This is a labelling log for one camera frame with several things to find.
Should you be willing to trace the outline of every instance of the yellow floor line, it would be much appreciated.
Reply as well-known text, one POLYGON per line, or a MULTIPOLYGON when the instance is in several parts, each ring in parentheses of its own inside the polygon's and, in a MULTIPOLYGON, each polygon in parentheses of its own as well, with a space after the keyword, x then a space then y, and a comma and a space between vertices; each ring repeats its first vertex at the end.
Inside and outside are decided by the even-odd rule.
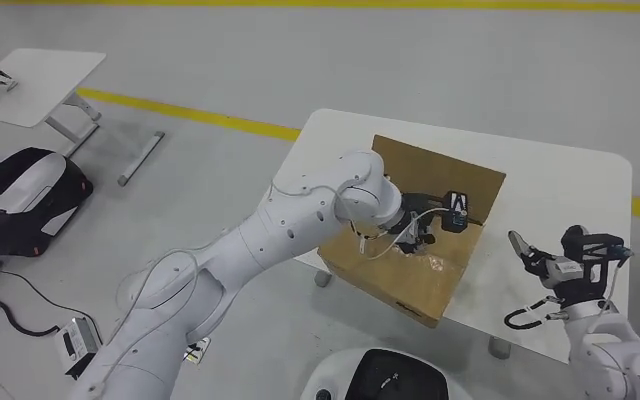
POLYGON ((332 7, 450 8, 489 10, 640 12, 640 3, 518 0, 0 0, 0 4, 205 6, 205 7, 332 7))
MULTIPOLYGON (((156 101, 138 99, 135 97, 123 96, 103 92, 101 90, 80 88, 78 94, 88 99, 101 101, 103 103, 117 104, 120 106, 137 108, 139 110, 151 111, 169 117, 189 119, 210 125, 222 126, 242 132, 253 133, 261 136, 295 141, 300 134, 300 129, 287 128, 280 125, 268 124, 266 122, 251 121, 243 118, 231 117, 223 114, 216 114, 209 111, 194 110, 191 108, 174 106, 171 104, 158 103, 156 101)), ((631 212, 634 216, 640 217, 640 197, 634 197, 631 203, 631 212)))

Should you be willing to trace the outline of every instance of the white folding table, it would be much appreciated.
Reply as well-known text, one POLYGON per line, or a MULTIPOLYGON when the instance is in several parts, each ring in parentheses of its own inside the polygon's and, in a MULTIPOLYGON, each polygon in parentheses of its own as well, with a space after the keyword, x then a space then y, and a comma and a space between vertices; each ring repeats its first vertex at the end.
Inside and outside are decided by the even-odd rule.
MULTIPOLYGON (((105 57, 104 53, 78 51, 12 51, 0 61, 0 71, 10 75, 17 85, 8 92, 0 92, 0 122, 33 128, 44 121, 74 143, 65 153, 71 157, 98 129, 98 120, 102 116, 75 90, 105 57), (92 123, 82 132, 72 132, 51 116, 62 104, 78 107, 91 118, 92 123)), ((129 181, 163 136, 163 132, 157 132, 142 151, 134 150, 137 158, 118 179, 121 186, 129 181)))
MULTIPOLYGON (((301 173, 325 167, 327 160, 347 150, 369 149, 375 134, 507 174, 444 315, 499 342, 514 343, 566 363, 569 341, 562 322, 551 321, 529 331, 511 330, 503 323, 511 311, 553 294, 537 277, 525 272, 507 232, 516 230, 530 244, 555 254, 562 254, 560 238, 576 224, 594 233, 620 236, 629 243, 629 162, 611 153, 319 110, 307 121, 274 181, 286 184, 301 173)), ((297 259, 317 268, 316 283, 326 285, 331 275, 315 250, 297 259)), ((627 313, 628 290, 629 267, 625 265, 613 296, 623 314, 627 313)))

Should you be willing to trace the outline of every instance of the table leg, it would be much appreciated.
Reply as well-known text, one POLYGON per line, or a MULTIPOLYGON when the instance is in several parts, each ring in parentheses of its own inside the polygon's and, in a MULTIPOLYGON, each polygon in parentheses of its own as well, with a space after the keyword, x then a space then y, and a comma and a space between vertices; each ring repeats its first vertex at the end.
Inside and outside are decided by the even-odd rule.
POLYGON ((511 357, 511 343, 491 336, 491 338, 489 338, 489 354, 497 359, 506 360, 511 357))
POLYGON ((87 139, 89 139, 89 137, 93 134, 93 132, 96 131, 96 129, 98 129, 98 124, 96 124, 95 122, 93 124, 91 124, 91 126, 89 126, 88 131, 82 136, 78 136, 75 133, 71 132, 71 130, 69 130, 69 128, 67 128, 66 126, 62 125, 62 123, 60 123, 60 121, 58 121, 57 119, 53 118, 53 117, 48 117, 45 122, 47 123, 47 125, 49 125, 50 127, 52 127, 53 129, 55 129, 56 131, 58 131, 61 135, 63 135, 64 137, 66 137, 67 139, 71 140, 74 145, 71 149, 69 149, 64 155, 67 157, 71 157, 73 155, 73 153, 76 152, 76 150, 78 150, 80 148, 80 146, 82 146, 84 144, 84 142, 87 141, 87 139))
POLYGON ((73 93, 67 100, 64 102, 65 105, 78 107, 85 114, 89 116, 94 122, 98 121, 102 114, 97 112, 93 107, 89 105, 82 97, 78 96, 77 93, 73 93))
POLYGON ((156 132, 155 135, 147 142, 142 152, 128 167, 127 169, 120 175, 118 178, 118 185, 124 186, 129 182, 131 176, 140 168, 140 165, 147 159, 149 154, 153 151, 153 149, 160 143, 160 140, 164 137, 164 132, 156 132))
POLYGON ((316 272, 316 277, 313 280, 316 282, 316 285, 318 285, 319 287, 326 287, 331 281, 332 277, 333 275, 331 275, 328 272, 318 271, 316 272))

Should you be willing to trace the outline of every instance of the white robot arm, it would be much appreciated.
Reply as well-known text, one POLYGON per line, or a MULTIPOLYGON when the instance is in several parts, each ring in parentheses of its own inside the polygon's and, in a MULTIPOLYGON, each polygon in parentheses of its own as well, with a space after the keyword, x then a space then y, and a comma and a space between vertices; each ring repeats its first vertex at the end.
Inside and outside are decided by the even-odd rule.
MULTIPOLYGON (((548 296, 530 309, 546 302, 560 305, 559 312, 547 314, 545 319, 564 321, 571 344, 569 365, 585 398, 639 400, 640 337, 611 302, 617 272, 633 255, 624 247, 624 241, 608 234, 589 234, 576 225, 562 238, 564 256, 556 256, 529 246, 515 231, 509 232, 509 239, 526 271, 538 276, 542 285, 555 293, 555 297, 548 296), (605 299, 608 264, 613 261, 617 261, 617 267, 605 299)), ((505 323, 513 329, 531 329, 542 323, 511 322, 524 312, 522 309, 507 315, 505 323)))
POLYGON ((134 307, 72 390, 72 400, 160 400, 173 390, 188 344, 209 335, 242 287, 337 235, 349 220, 402 219, 402 197, 372 151, 349 153, 301 175, 238 227, 197 252, 169 252, 139 287, 134 307))

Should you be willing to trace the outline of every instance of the concrete floor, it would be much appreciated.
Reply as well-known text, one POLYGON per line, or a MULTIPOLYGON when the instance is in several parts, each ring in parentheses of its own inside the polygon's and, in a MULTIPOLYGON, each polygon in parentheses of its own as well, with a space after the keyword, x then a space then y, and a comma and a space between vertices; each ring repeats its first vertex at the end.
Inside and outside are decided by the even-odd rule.
MULTIPOLYGON (((637 166, 637 18, 4 6, 0 58, 16 47, 103 51, 107 61, 85 86, 293 127, 331 107, 612 151, 637 166)), ((249 214, 291 144, 97 106, 105 128, 75 159, 96 182, 95 196, 44 257, 12 260, 9 268, 94 314, 106 333, 120 315, 119 280, 163 250, 204 242, 249 214), (168 140, 119 188, 125 160, 113 132, 139 137, 155 129, 169 132, 168 140)), ((0 157, 28 145, 65 145, 46 127, 1 129, 0 157)), ((498 361, 480 332, 448 321, 427 330, 344 282, 318 289, 312 278, 312 270, 290 261, 252 282, 203 364, 183 368, 173 398, 295 399, 332 351, 379 344, 452 371, 478 399, 578 396, 562 364, 517 348, 512 359, 498 361)), ((71 317, 9 279, 0 279, 0 292, 34 325, 71 317)), ((0 382, 16 399, 64 398, 72 381, 51 341, 22 337, 2 320, 0 332, 0 382)))

